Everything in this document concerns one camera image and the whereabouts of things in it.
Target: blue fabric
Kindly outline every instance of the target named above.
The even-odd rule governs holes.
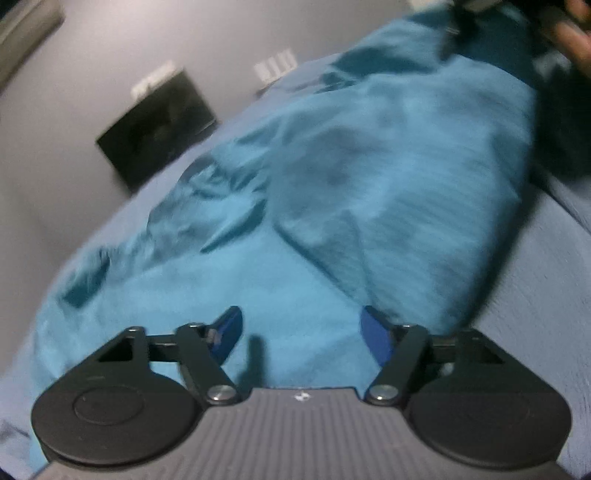
[[[366,303],[434,333],[464,321],[519,204],[535,92],[516,22],[493,15],[441,63],[445,22],[433,11],[370,35],[317,93],[198,159],[211,165],[145,231],[88,256],[38,314],[35,394],[126,326],[169,333],[231,304],[245,331],[225,370],[243,390],[362,392],[378,371]],[[511,61],[487,63],[508,34]]]

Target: round black cover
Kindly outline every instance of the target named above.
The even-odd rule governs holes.
[[[87,466],[156,457],[193,427],[198,407],[180,384],[148,372],[129,382],[57,382],[35,403],[33,429],[45,452]]]
[[[434,450],[468,465],[518,469],[555,460],[570,429],[568,405],[550,387],[521,390],[501,371],[439,378],[411,398],[410,423]]]

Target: metal screw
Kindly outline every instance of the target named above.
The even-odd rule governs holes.
[[[379,401],[392,401],[399,393],[393,385],[374,385],[369,389],[369,396]]]
[[[218,402],[227,402],[236,396],[236,389],[230,385],[214,385],[207,391],[207,396]]]

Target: blue cloth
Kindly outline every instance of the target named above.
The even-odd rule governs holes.
[[[366,303],[434,333],[464,321],[519,204],[535,92],[515,21],[491,16],[442,63],[445,22],[432,11],[370,35],[317,93],[198,159],[210,166],[145,231],[88,256],[38,314],[35,394],[126,326],[170,333],[231,304],[245,331],[225,370],[243,390],[362,392],[378,371]],[[487,63],[507,35],[510,61]]]

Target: gray wall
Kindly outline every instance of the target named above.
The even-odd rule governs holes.
[[[404,0],[63,0],[65,23],[0,96],[0,167],[65,257],[125,200],[95,138],[130,88],[168,59],[220,119],[252,101],[252,66],[343,50],[408,10]]]
[[[43,227],[0,176],[0,374],[57,269]]]

